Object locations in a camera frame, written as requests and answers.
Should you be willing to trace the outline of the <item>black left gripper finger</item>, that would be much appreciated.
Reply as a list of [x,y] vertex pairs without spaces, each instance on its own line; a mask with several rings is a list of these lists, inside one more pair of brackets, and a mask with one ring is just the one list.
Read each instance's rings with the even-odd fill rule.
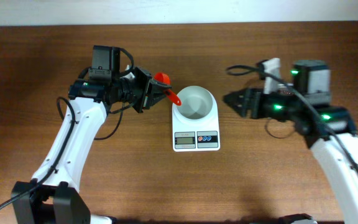
[[171,90],[172,86],[152,78],[149,82],[149,89],[150,92],[164,92],[166,90]]
[[160,101],[164,100],[166,98],[165,93],[154,93],[148,97],[147,101],[147,109],[151,109],[151,107],[155,106]]

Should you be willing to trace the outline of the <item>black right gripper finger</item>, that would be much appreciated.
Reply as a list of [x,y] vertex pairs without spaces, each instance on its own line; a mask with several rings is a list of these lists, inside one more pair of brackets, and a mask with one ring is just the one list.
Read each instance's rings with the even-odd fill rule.
[[247,104],[238,101],[225,101],[225,104],[233,109],[240,117],[245,118],[247,116]]
[[232,91],[223,96],[223,102],[225,103],[243,103],[247,99],[246,97],[247,89],[241,89],[237,91]]

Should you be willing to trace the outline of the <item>red plastic measuring scoop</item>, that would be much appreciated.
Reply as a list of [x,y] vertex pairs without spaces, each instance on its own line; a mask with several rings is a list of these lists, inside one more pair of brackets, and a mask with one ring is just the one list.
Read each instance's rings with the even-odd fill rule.
[[154,79],[159,83],[163,84],[163,93],[165,96],[177,106],[181,106],[182,102],[181,99],[172,91],[170,77],[166,73],[158,72],[155,74]]

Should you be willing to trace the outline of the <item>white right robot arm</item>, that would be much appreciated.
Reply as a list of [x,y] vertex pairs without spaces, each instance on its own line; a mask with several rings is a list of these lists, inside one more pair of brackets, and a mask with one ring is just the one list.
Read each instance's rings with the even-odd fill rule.
[[331,105],[331,70],[322,60],[297,60],[292,83],[280,78],[271,60],[255,66],[233,65],[232,76],[257,73],[263,88],[245,88],[224,96],[239,116],[291,121],[318,161],[342,211],[345,223],[358,223],[358,130],[350,112]]

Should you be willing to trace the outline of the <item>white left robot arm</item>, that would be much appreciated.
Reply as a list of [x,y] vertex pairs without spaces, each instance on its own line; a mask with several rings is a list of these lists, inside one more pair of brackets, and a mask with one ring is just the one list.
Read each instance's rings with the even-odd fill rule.
[[166,74],[151,75],[137,67],[127,50],[95,45],[92,64],[70,86],[62,126],[32,176],[36,186],[56,187],[66,182],[78,190],[91,145],[108,115],[123,114],[130,108],[143,113],[160,100],[171,98],[171,89]]

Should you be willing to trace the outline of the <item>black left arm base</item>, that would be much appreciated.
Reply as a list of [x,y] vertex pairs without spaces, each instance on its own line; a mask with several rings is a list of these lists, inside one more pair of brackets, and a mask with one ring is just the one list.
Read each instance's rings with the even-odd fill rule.
[[42,185],[33,190],[34,182],[16,182],[11,196],[24,195],[14,201],[17,223],[90,224],[89,208],[79,193],[61,183],[57,187]]

